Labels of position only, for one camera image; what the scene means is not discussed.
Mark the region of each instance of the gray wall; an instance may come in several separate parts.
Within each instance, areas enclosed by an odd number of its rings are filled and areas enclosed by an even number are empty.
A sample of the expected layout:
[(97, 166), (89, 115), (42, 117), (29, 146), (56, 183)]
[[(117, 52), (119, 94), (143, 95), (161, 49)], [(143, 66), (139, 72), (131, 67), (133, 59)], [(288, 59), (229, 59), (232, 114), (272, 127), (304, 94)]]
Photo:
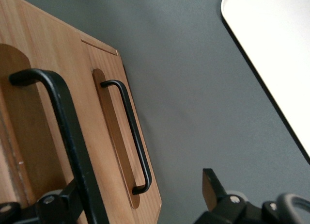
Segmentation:
[(206, 210), (202, 169), (260, 206), (310, 197), (309, 165), (221, 22), (221, 0), (28, 0), (122, 55), (162, 197), (160, 224)]

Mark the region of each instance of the metal bolt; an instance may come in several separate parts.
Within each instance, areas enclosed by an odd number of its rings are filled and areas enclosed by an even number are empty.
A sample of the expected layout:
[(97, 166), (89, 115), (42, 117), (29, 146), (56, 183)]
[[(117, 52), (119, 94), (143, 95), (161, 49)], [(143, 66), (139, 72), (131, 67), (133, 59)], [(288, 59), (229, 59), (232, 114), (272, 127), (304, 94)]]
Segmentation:
[(276, 203), (271, 203), (270, 207), (272, 208), (273, 211), (277, 210), (277, 204)]
[(237, 196), (230, 196), (230, 199), (233, 203), (239, 203), (240, 202), (240, 199), (239, 197)]
[(0, 208), (0, 213), (5, 213), (6, 211), (9, 211), (12, 208), (11, 205), (6, 205), (2, 208)]
[(53, 196), (48, 196), (43, 200), (44, 204), (49, 204), (51, 202), (53, 202), (55, 200), (55, 198)]

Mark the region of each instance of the wooden drawer front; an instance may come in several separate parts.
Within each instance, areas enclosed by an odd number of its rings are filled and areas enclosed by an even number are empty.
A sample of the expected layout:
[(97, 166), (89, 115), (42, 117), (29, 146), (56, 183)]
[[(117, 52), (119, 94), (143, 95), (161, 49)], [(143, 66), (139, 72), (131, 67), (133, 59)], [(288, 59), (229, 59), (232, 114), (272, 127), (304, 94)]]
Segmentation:
[[(23, 0), (0, 0), (0, 26), (0, 44), (6, 44), (20, 50), (26, 55), (32, 68), (55, 71), (66, 81), (110, 223), (119, 224), (124, 223), (124, 221), (129, 224), (156, 223), (160, 212), (161, 199), (152, 167), (153, 182), (151, 187), (146, 193), (139, 195), (139, 206), (133, 208), (92, 77), (92, 70), (99, 68), (105, 73), (107, 79), (120, 80), (129, 90), (122, 61), (117, 51)], [(46, 89), (42, 84), (35, 86), (36, 100), (41, 102), (42, 122), (46, 122), (44, 124), (46, 136), (50, 138), (48, 141), (50, 142), (49, 151), (51, 153), (49, 154), (54, 155), (57, 159), (53, 170), (57, 172), (57, 176), (62, 181), (58, 185), (59, 189), (62, 189), (62, 184), (69, 183), (73, 179), (72, 171)], [(143, 185), (144, 177), (121, 97), (116, 88), (109, 88), (108, 90), (134, 181), (137, 185)], [(19, 161), (15, 161), (17, 171), (15, 175), (10, 170), (10, 167), (12, 168), (10, 163), (12, 160), (10, 159), (15, 152), (5, 150), (10, 147), (12, 141), (4, 136), (6, 136), (6, 129), (9, 128), (8, 123), (12, 120), (6, 110), (10, 107), (6, 104), (7, 101), (3, 94), (0, 95), (0, 115), (2, 117), (0, 118), (0, 159), (5, 159), (0, 160), (0, 190), (5, 188), (5, 191), (9, 192), (3, 196), (0, 194), (0, 202), (12, 201), (13, 199), (23, 202), (23, 204), (31, 204), (33, 200), (29, 199), (25, 193), (27, 193), (27, 189), (30, 191), (34, 189), (33, 194), (36, 194), (37, 191), (35, 186), (27, 187), (23, 181), (33, 181), (33, 178), (30, 178), (27, 172), (24, 175), (18, 173), (20, 170)], [(12, 126), (12, 131), (16, 131), (14, 125)], [(142, 142), (147, 160), (150, 162), (143, 136)], [(51, 178), (52, 176), (46, 176), (46, 181)], [(48, 190), (50, 190), (48, 185), (42, 186), (39, 193), (34, 197), (43, 192), (48, 192)]]

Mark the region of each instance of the drawer handle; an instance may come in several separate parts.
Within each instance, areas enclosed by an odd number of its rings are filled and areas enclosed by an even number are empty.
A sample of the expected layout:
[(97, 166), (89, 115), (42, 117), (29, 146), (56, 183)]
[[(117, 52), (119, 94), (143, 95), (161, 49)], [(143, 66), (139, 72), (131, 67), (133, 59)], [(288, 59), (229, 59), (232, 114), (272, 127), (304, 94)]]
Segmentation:
[(41, 82), (50, 97), (85, 214), (90, 224), (109, 223), (77, 113), (63, 78), (53, 71), (27, 69), (9, 76), (12, 85)]
[(130, 99), (129, 99), (129, 95), (128, 95), (128, 91), (126, 89), (126, 86), (119, 80), (107, 80), (107, 81), (100, 83), (101, 87), (109, 87), (111, 85), (116, 85), (120, 91), (122, 101), (123, 101), (123, 105), (124, 105), (124, 108), (126, 111), (126, 116), (127, 116), (128, 122), (129, 122), (130, 130), (132, 133), (132, 137), (134, 139), (134, 143), (136, 146), (136, 150), (138, 153), (139, 161), (140, 161), (142, 171), (143, 171), (143, 175), (144, 175), (144, 179), (145, 179), (145, 185), (134, 187), (132, 190), (132, 193), (134, 195), (141, 194), (141, 193), (148, 191), (148, 189), (150, 188), (150, 185), (152, 183), (152, 175), (151, 175), (150, 167), (149, 167), (148, 161), (147, 161), (146, 156), (145, 156), (144, 148), (142, 145), (142, 140), (140, 137), (137, 122), (135, 119), (134, 112), (132, 110), (132, 106), (130, 103)]

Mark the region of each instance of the light wood panel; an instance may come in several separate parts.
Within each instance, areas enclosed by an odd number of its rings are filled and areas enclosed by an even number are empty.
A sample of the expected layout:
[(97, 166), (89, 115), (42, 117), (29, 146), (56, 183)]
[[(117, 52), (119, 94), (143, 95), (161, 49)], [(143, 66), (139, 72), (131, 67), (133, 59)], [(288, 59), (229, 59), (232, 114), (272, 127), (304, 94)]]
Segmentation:
[[(22, 0), (0, 0), (0, 7), (0, 43), (23, 52), (32, 67), (55, 71), (66, 81), (110, 223), (156, 223), (161, 200), (153, 171), (154, 179), (149, 191), (140, 196), (139, 208), (133, 209), (92, 78), (93, 68), (104, 67), (108, 68), (104, 71), (107, 78), (119, 79), (128, 86), (117, 51)], [(56, 118), (45, 88), (39, 83), (36, 86), (62, 173), (68, 183), (73, 176)], [(138, 156), (133, 150), (135, 147), (130, 139), (129, 125), (124, 121), (124, 111), (118, 108), (120, 97), (113, 89), (110, 93), (135, 181), (137, 185), (142, 185), (143, 174)], [(6, 145), (5, 139), (0, 137), (2, 145)], [(8, 184), (11, 184), (12, 190), (20, 190), (11, 179)], [(12, 197), (22, 200), (21, 196), (13, 193)]]
[[(89, 62), (88, 62), (89, 70), (93, 71), (94, 68), (99, 68), (100, 70), (104, 72), (106, 80), (115, 79), (115, 80), (122, 81), (127, 87), (131, 104), (134, 104), (131, 93), (130, 93), (129, 85), (126, 79), (125, 70), (124, 70), (119, 54), (118, 56), (115, 56), (113, 54), (106, 53), (98, 48), (92, 47), (87, 44), (84, 44), (83, 48), (84, 48), (84, 54), (88, 55), (89, 57)], [(129, 126), (126, 113), (124, 110), (122, 98), (116, 87), (111, 86), (108, 88), (108, 90), (109, 90), (110, 97), (113, 103), (114, 111), (116, 113), (118, 125), (121, 130), (123, 142), (125, 144), (126, 151), (128, 153), (130, 165), (134, 173), (135, 181), (138, 186), (143, 185), (145, 181), (144, 181), (142, 169), (139, 163), (139, 158), (136, 152), (136, 147), (133, 142), (132, 134), (130, 131), (130, 126)], [(131, 209), (131, 211), (135, 217), (134, 223), (154, 224), (154, 223), (157, 223), (157, 219), (158, 219), (159, 212), (161, 209), (161, 199), (160, 199), (158, 186), (157, 186), (156, 179), (155, 179), (155, 176), (152, 170), (150, 158), (148, 156), (142, 130), (139, 124), (138, 116), (137, 116), (134, 105), (133, 105), (133, 111), (135, 114), (135, 118), (137, 120), (137, 125), (138, 125), (139, 132), (141, 135), (145, 154), (146, 154), (148, 163), (150, 165), (153, 181), (150, 186), (150, 189), (146, 193), (140, 194), (139, 207), (137, 209)]]
[(124, 184), (127, 189), (127, 195), (129, 197), (132, 208), (138, 208), (140, 204), (140, 196), (133, 195), (132, 190), (136, 187), (134, 175), (131, 170), (129, 158), (126, 152), (125, 144), (123, 142), (120, 126), (117, 122), (117, 116), (114, 111), (114, 106), (109, 93), (108, 88), (102, 88), (101, 82), (106, 81), (106, 77), (102, 70), (93, 70), (93, 81), (96, 86), (98, 98), (101, 104), (102, 113), (105, 117), (106, 124), (108, 126), (109, 134), (113, 142), (115, 153), (119, 161), (119, 167), (122, 171)]
[(5, 155), (14, 155), (11, 171), (19, 175), (14, 181), (21, 180), (32, 205), (46, 192), (64, 188), (65, 181), (36, 86), (21, 88), (9, 82), (10, 74), (31, 67), (28, 58), (5, 44), (0, 44), (0, 58), (0, 91), (6, 106), (1, 114), (7, 117), (3, 130), (9, 140), (3, 149)]

